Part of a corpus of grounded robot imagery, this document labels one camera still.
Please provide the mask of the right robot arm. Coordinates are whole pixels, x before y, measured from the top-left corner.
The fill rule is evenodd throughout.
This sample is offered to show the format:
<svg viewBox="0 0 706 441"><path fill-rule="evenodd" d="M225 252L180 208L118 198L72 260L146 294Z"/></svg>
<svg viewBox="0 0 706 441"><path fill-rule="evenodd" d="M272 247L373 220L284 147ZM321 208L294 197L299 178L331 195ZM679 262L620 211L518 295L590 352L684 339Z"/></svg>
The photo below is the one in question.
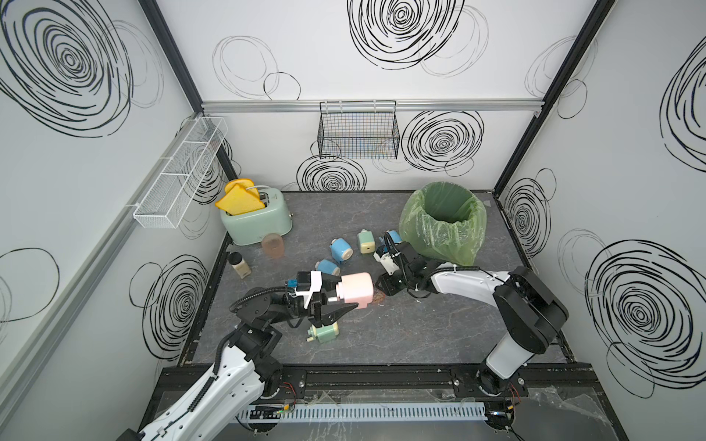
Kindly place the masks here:
<svg viewBox="0 0 706 441"><path fill-rule="evenodd" d="M384 268L376 287L387 296L402 291L419 300L456 296L496 310L505 332L475 373L482 393L504 393L521 367L546 353L570 314L564 303L525 266L491 271L423 257L410 243L381 245L373 254Z"/></svg>

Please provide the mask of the pink pencil sharpener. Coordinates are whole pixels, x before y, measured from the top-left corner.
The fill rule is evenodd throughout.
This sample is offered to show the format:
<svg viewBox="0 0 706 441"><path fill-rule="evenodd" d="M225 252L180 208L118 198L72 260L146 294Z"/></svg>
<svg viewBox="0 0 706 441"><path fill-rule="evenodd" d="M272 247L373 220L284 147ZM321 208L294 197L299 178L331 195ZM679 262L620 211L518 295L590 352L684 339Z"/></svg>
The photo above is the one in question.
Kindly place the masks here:
<svg viewBox="0 0 706 441"><path fill-rule="evenodd" d="M374 292L372 277L367 272L342 276L336 284L336 297L344 303L357 303L358 309L368 307Z"/></svg>

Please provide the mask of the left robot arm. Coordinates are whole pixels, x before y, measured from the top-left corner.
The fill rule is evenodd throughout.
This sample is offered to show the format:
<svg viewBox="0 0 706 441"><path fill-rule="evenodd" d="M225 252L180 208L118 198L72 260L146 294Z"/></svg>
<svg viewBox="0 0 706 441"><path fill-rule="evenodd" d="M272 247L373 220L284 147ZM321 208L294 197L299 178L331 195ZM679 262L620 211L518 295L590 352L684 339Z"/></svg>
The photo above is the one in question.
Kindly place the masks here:
<svg viewBox="0 0 706 441"><path fill-rule="evenodd" d="M320 328L366 307L374 294L371 275L341 277L303 271L293 281L253 288L231 311L239 324L220 341L213 364L160 417L122 440L213 440L235 417L282 386L282 365L272 356L281 341L278 323L309 322Z"/></svg>

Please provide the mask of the clear pink shavings tray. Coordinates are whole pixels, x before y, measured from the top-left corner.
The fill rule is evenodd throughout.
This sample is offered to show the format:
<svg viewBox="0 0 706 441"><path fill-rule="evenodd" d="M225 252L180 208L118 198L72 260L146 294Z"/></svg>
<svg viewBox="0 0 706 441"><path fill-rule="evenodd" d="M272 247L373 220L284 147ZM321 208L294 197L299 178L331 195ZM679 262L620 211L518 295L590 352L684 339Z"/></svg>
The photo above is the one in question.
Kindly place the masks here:
<svg viewBox="0 0 706 441"><path fill-rule="evenodd" d="M386 300L387 296L380 290L376 290L373 294L372 303L381 304Z"/></svg>

